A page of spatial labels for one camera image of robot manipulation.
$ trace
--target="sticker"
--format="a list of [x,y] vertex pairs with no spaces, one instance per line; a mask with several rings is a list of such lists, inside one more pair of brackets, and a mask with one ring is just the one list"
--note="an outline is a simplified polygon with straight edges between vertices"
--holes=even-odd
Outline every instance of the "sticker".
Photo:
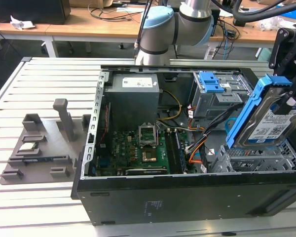
[[26,159],[25,162],[38,162],[38,159]]
[[275,115],[271,109],[269,109],[258,126],[251,133],[248,139],[249,142],[265,143],[279,138],[291,124],[291,117],[296,115],[296,107],[293,107],[293,109],[294,110],[291,110],[288,115]]
[[220,84],[220,85],[221,85],[221,87],[229,87],[230,88],[230,85],[228,83],[226,83],[226,84]]
[[163,201],[146,201],[144,206],[144,216],[152,216],[160,212]]
[[214,148],[208,150],[208,155],[215,155]]
[[191,119],[193,118],[193,110],[188,111],[188,117]]
[[201,170],[203,173],[207,173],[207,168],[203,164],[201,164]]
[[122,87],[152,87],[152,78],[124,78]]

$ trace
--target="black computer case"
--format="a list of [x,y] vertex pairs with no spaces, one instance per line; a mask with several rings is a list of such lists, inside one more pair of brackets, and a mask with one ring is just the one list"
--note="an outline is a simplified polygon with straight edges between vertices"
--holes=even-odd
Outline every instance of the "black computer case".
[[[160,70],[163,69],[150,67],[148,71]],[[254,88],[258,79],[252,71],[237,70]],[[296,154],[296,130],[288,137],[288,143]],[[92,149],[86,144],[85,150]],[[81,200],[93,225],[272,216],[296,201],[296,170],[94,179],[80,176],[83,161],[81,156],[72,198]]]
[[20,21],[64,24],[70,14],[69,0],[0,0],[0,23],[11,21],[10,16]]

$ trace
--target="cardboard box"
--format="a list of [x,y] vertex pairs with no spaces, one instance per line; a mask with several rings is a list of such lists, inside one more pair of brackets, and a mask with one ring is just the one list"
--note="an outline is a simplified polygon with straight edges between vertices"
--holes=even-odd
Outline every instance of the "cardboard box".
[[88,7],[90,3],[92,3],[91,8],[104,8],[111,6],[113,0],[69,0],[71,7]]

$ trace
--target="yellow cable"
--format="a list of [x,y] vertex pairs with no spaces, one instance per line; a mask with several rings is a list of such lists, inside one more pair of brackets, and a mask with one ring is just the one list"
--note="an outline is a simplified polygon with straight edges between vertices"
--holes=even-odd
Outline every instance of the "yellow cable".
[[168,91],[168,90],[163,90],[163,91],[169,93],[169,94],[170,94],[170,95],[171,95],[171,96],[177,101],[177,103],[178,103],[178,105],[179,105],[179,111],[178,111],[178,113],[177,113],[176,115],[174,115],[174,116],[172,116],[172,117],[158,118],[157,120],[170,120],[170,119],[175,119],[177,116],[180,115],[180,113],[181,113],[181,111],[182,111],[182,105],[181,105],[181,103],[179,102],[179,100],[177,99],[177,97],[175,97],[174,94],[172,94],[170,91]]

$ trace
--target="wooden desk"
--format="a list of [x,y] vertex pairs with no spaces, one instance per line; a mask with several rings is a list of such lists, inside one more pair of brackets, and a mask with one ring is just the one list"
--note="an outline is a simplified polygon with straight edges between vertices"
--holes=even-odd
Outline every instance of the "wooden desk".
[[[101,17],[116,17],[125,12],[102,14]],[[140,22],[141,14],[132,17]],[[108,22],[91,16],[87,8],[72,8],[69,18],[64,25],[50,25],[46,34],[50,36],[81,36],[81,37],[109,37],[109,38],[137,38],[139,23],[135,20],[124,22]]]
[[[244,0],[245,7],[262,8],[265,5]],[[124,15],[122,12],[102,14],[102,17]],[[133,15],[134,20],[126,22],[107,22],[90,15],[87,8],[72,8],[71,14],[64,25],[37,24],[34,29],[17,30],[9,23],[0,24],[0,32],[7,39],[42,40],[46,43],[50,57],[57,57],[56,41],[84,41],[84,42],[135,42],[139,30],[140,14]],[[232,24],[233,18],[222,18]],[[255,22],[247,23],[245,27],[237,27],[240,37],[235,41],[235,47],[272,47],[276,38],[276,31],[261,31],[255,27]],[[223,34],[220,27],[216,28],[215,35],[208,42],[206,59],[222,41]]]
[[18,30],[10,23],[0,23],[0,33],[2,34],[23,34],[23,35],[46,35],[45,32],[50,24],[35,24],[35,28]]

